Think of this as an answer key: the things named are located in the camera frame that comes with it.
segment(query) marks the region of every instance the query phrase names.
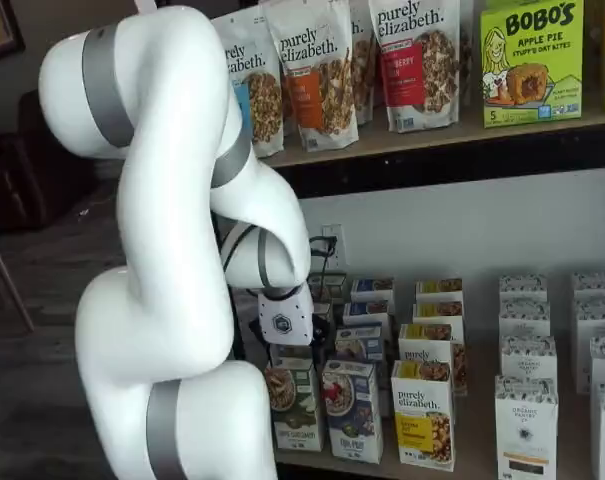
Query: bobo's apple pie box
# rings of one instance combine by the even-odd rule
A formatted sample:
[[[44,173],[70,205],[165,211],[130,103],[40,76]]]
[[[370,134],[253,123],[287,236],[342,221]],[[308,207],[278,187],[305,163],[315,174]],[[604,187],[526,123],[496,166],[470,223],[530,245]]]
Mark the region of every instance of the bobo's apple pie box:
[[[582,0],[512,2],[481,18],[484,126],[582,115]]]

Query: oatmeal box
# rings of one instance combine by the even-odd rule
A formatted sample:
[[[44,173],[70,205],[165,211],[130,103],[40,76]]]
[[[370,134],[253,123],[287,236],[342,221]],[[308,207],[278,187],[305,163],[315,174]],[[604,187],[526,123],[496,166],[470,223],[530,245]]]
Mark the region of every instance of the oatmeal box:
[[[324,416],[313,361],[280,358],[264,376],[278,448],[322,451]]]
[[[495,379],[498,478],[555,480],[558,394],[552,380]]]
[[[500,336],[551,335],[551,306],[533,298],[502,298]]]
[[[548,300],[544,275],[502,275],[499,285],[500,300],[511,298],[531,298],[542,302]]]
[[[395,362],[391,384],[401,463],[453,471],[450,374],[446,363]]]
[[[575,318],[572,325],[571,353],[573,374],[578,393],[589,394],[593,337],[605,337],[605,297],[573,301]]]
[[[558,356],[553,337],[502,337],[502,375],[550,378],[557,383]]]
[[[484,126],[582,115],[582,0],[510,2],[481,18]]]
[[[324,367],[322,390],[335,457],[380,463],[384,446],[374,370],[371,364],[342,360]]]
[[[462,302],[418,303],[413,305],[413,323],[451,326],[453,344],[453,386],[455,394],[467,394],[467,359]]]

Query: granola bag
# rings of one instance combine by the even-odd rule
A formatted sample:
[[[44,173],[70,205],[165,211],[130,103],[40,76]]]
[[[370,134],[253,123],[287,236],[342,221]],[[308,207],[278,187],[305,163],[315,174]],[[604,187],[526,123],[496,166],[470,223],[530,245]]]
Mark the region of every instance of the granola bag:
[[[458,121],[460,0],[369,0],[391,132]]]
[[[373,120],[373,82],[377,44],[369,13],[369,0],[350,0],[349,4],[353,34],[351,79],[355,116],[358,125],[363,125]]]
[[[229,78],[251,132],[256,156],[283,149],[280,64],[262,8],[255,6],[213,20],[226,51]]]
[[[348,1],[272,0],[263,8],[304,148],[316,152],[355,142]]]

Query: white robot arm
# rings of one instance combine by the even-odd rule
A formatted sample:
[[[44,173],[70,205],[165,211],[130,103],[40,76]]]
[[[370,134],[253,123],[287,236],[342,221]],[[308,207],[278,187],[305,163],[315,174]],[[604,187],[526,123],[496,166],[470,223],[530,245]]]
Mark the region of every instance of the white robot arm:
[[[275,479],[262,375],[225,362],[226,283],[304,285],[308,233],[292,189],[241,131],[214,28],[173,7],[73,36],[47,54],[39,91],[67,149],[126,157],[117,218],[127,267],[87,287],[76,327],[80,374],[115,474]],[[260,227],[234,252],[242,224],[229,235],[226,281],[210,209]]]

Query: brand logo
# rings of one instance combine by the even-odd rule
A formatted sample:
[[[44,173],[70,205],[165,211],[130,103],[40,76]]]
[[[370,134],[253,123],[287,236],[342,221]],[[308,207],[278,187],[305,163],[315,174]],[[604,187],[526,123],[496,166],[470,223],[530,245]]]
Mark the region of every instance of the brand logo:
[[[571,10],[574,8],[575,3],[562,2],[548,9],[541,8],[535,12],[524,12],[521,15],[513,14],[506,19],[506,34],[515,35],[520,29],[543,30],[547,25],[568,25],[573,21],[574,15]]]

